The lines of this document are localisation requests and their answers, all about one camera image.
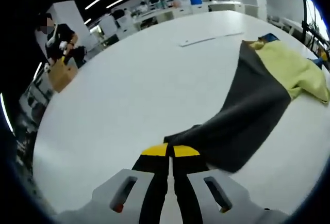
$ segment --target round table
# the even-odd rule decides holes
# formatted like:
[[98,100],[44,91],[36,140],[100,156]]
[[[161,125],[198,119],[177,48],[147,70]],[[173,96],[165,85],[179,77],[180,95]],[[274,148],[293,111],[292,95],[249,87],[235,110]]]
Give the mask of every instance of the round table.
[[[54,95],[38,131],[34,178],[48,203],[57,213],[82,207],[95,188],[122,168],[131,169],[142,150],[211,118],[232,83],[241,40],[266,33],[315,58],[284,31],[233,11],[164,22],[95,56]],[[217,38],[179,46],[213,36]],[[330,75],[325,75],[330,87]],[[230,177],[255,203],[291,214],[330,154],[329,118],[329,107],[302,94]]]

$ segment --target black shirt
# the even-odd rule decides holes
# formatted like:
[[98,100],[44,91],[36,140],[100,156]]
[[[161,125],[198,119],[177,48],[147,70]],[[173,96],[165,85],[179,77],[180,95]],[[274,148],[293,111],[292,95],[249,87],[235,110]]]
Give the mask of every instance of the black shirt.
[[[47,41],[53,36],[54,31],[47,35]],[[72,39],[74,31],[71,30],[66,24],[58,24],[55,36],[55,42],[50,46],[46,47],[47,58],[54,60],[60,59],[63,56],[63,50],[61,50],[60,43],[65,41],[69,43]]]

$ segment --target cardboard box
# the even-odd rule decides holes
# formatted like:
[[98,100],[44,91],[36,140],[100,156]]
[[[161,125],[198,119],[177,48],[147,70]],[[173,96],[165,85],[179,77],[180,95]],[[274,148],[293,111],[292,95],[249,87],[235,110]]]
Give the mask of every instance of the cardboard box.
[[56,92],[61,92],[77,75],[76,66],[66,66],[61,60],[57,60],[48,73],[49,81]]

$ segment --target window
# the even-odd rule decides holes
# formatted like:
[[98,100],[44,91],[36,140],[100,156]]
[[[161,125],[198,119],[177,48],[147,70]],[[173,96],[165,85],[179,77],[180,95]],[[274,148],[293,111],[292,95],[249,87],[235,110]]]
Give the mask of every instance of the window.
[[321,15],[318,11],[318,9],[315,7],[313,1],[306,0],[307,1],[307,23],[310,24],[314,21],[315,17],[315,23],[319,27],[319,32],[326,40],[329,40],[328,34],[326,32],[326,26],[324,21],[321,19]]

